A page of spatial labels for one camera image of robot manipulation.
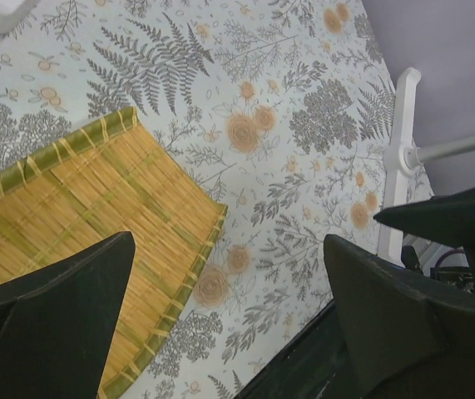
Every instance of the bamboo placemat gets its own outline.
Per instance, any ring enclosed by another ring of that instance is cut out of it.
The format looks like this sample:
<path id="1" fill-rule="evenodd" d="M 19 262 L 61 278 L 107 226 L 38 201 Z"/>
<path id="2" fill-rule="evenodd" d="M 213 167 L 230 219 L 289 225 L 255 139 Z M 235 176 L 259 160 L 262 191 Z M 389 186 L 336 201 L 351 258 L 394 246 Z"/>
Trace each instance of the bamboo placemat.
<path id="1" fill-rule="evenodd" d="M 168 336 L 225 213 L 126 108 L 0 173 L 0 283 L 130 230 L 136 257 L 98 392 L 116 398 Z"/>

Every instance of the botanical print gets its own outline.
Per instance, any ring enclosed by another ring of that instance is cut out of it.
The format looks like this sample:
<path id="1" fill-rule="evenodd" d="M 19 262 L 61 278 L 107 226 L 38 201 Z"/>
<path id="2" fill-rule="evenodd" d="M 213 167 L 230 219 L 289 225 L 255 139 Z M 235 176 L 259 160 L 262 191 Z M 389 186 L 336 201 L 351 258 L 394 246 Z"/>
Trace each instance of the botanical print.
<path id="1" fill-rule="evenodd" d="M 231 398 L 324 308 L 324 236 L 377 248 L 393 105 L 359 0 L 41 0 L 0 35 L 0 171 L 135 106 L 229 206 L 125 398 Z M 431 194 L 420 170 L 408 200 Z"/>

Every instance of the table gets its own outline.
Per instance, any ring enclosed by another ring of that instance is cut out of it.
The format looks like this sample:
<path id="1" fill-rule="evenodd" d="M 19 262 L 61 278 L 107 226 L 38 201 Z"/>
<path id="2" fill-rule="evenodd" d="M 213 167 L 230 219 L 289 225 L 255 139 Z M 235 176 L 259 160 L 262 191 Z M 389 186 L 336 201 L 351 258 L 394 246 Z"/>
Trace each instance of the table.
<path id="1" fill-rule="evenodd" d="M 331 299 L 324 236 L 375 251 L 393 101 L 359 0 L 42 0 L 0 36 L 0 170 L 135 105 L 230 206 L 125 397 L 232 397 Z M 422 171 L 409 198 L 430 192 Z"/>

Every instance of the white metal pole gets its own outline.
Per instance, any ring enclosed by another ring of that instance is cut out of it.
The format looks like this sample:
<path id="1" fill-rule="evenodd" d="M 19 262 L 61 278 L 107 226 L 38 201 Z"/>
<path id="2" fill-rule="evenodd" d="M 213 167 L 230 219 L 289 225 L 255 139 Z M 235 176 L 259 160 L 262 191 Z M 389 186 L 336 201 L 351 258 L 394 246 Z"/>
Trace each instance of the white metal pole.
<path id="1" fill-rule="evenodd" d="M 421 166 L 430 160 L 439 160 L 451 155 L 475 151 L 475 135 L 427 147 L 406 149 L 405 163 L 410 168 Z"/>

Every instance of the metal rod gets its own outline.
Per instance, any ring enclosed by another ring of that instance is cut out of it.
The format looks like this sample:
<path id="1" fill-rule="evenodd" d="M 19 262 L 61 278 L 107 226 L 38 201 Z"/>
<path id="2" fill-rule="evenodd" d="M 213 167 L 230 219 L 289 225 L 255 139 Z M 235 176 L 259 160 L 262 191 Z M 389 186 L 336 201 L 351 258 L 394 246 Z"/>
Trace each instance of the metal rod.
<path id="1" fill-rule="evenodd" d="M 424 164 L 429 160 L 439 160 L 450 155 L 458 155 L 471 151 L 475 151 L 475 135 L 452 140 L 447 143 L 418 148 L 416 150 L 416 157 L 420 164 Z"/>

